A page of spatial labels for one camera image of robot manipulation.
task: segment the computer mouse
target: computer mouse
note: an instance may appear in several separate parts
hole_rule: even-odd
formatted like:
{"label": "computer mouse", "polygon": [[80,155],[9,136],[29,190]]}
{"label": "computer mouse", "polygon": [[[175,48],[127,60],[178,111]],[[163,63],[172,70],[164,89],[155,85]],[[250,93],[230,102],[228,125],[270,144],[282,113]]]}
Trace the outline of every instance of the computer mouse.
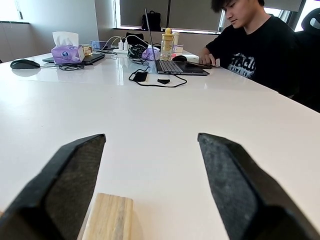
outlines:
{"label": "computer mouse", "polygon": [[19,59],[19,60],[14,60],[10,64],[10,67],[12,69],[39,69],[40,64],[28,59]]}
{"label": "computer mouse", "polygon": [[186,62],[188,61],[187,58],[185,56],[179,55],[179,56],[175,56],[172,61],[175,62]]}

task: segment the black hair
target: black hair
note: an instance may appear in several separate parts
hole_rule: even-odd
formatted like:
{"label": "black hair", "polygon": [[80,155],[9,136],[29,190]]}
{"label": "black hair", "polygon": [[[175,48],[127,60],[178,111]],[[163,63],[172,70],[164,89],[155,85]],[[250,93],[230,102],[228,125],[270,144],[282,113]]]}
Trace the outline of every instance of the black hair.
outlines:
{"label": "black hair", "polygon": [[[211,8],[215,13],[221,11],[224,5],[229,4],[232,0],[211,0]],[[265,0],[258,0],[261,6],[265,5]]]}

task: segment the laptop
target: laptop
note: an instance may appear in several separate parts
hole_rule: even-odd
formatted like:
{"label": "laptop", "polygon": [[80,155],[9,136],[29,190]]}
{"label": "laptop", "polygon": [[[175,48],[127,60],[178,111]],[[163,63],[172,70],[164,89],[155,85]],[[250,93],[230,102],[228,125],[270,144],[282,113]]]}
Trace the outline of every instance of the laptop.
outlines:
{"label": "laptop", "polygon": [[[93,53],[91,55],[85,56],[81,63],[85,64],[85,65],[90,65],[90,64],[93,64],[93,63],[103,59],[105,56],[106,55],[103,53],[99,53],[99,54]],[[42,61],[44,61],[46,63],[51,63],[51,64],[55,63],[55,60],[53,57],[42,59]]]}
{"label": "laptop", "polygon": [[[150,34],[151,46],[154,45],[152,40],[152,33],[149,27],[148,11],[145,8],[146,24],[148,26],[148,31]],[[167,75],[196,75],[196,76],[207,76],[208,72],[203,70],[199,66],[194,66],[181,61],[161,61],[156,60],[155,50],[152,47],[153,59],[155,60],[155,68],[158,74]]]}

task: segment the black bag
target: black bag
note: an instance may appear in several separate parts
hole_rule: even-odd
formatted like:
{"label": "black bag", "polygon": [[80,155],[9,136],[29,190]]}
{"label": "black bag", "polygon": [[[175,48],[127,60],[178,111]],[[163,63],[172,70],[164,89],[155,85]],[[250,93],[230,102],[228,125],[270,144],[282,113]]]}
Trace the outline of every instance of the black bag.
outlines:
{"label": "black bag", "polygon": [[[159,12],[150,11],[148,13],[148,20],[151,31],[161,32],[161,14]],[[142,30],[148,30],[147,18],[145,14],[142,16]]]}

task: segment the phone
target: phone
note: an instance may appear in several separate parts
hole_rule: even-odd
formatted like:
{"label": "phone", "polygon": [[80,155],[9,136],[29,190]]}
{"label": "phone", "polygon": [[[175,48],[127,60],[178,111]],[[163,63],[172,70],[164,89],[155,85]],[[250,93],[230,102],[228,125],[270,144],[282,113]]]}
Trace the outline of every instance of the phone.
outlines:
{"label": "phone", "polygon": [[212,69],[214,67],[212,65],[204,65],[204,64],[190,62],[190,61],[187,61],[186,64],[187,65],[192,65],[192,66],[197,66],[197,67],[200,67],[202,69]]}

